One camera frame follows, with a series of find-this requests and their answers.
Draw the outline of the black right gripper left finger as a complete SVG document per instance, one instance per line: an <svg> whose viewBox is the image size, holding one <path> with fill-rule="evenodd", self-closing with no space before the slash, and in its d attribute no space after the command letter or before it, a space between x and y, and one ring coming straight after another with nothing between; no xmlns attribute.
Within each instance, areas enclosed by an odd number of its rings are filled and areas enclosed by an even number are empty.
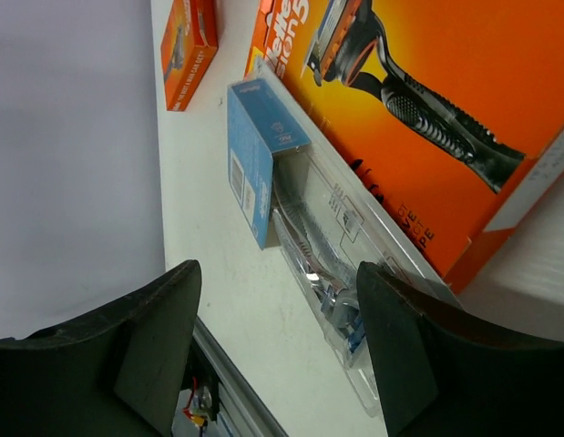
<svg viewBox="0 0 564 437"><path fill-rule="evenodd" d="M0 436L169 436L200 304L186 260L150 284L0 340Z"/></svg>

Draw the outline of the clear blister razor pack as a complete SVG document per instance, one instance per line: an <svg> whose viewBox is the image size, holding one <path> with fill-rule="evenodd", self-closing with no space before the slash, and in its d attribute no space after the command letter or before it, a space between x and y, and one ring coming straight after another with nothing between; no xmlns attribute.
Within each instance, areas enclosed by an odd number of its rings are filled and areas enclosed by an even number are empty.
<svg viewBox="0 0 564 437"><path fill-rule="evenodd" d="M281 247L360 403L377 415L359 265L373 262L448 304L454 293L263 59L229 86L227 119L229 181L258 246Z"/></svg>

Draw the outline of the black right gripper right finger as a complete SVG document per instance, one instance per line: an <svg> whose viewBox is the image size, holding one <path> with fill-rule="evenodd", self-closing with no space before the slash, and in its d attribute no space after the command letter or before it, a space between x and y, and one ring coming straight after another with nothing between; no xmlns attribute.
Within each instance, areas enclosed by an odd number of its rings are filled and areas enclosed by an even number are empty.
<svg viewBox="0 0 564 437"><path fill-rule="evenodd" d="M481 320L364 261L357 297L391 436L564 436L564 342Z"/></svg>

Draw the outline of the aluminium front rail frame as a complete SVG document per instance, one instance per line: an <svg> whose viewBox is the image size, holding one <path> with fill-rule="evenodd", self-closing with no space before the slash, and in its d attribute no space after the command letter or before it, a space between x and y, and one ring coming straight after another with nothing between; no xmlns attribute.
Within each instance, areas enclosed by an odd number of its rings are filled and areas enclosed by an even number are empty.
<svg viewBox="0 0 564 437"><path fill-rule="evenodd" d="M170 434L287 434L201 320L195 322Z"/></svg>

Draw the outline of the orange Gillette Fusion box left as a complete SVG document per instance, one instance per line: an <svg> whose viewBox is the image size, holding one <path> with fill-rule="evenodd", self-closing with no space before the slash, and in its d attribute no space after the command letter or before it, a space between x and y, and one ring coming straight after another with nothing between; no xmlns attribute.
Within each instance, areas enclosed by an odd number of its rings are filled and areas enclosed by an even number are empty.
<svg viewBox="0 0 564 437"><path fill-rule="evenodd" d="M218 50L212 0L174 0L160 45L166 109L188 106Z"/></svg>

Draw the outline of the orange Gillette box centre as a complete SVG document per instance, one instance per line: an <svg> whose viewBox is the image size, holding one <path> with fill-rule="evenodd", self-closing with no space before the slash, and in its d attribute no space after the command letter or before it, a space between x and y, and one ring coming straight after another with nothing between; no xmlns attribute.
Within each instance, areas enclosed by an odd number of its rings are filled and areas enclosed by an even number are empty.
<svg viewBox="0 0 564 437"><path fill-rule="evenodd" d="M248 59L454 292L564 173L564 1L262 1Z"/></svg>

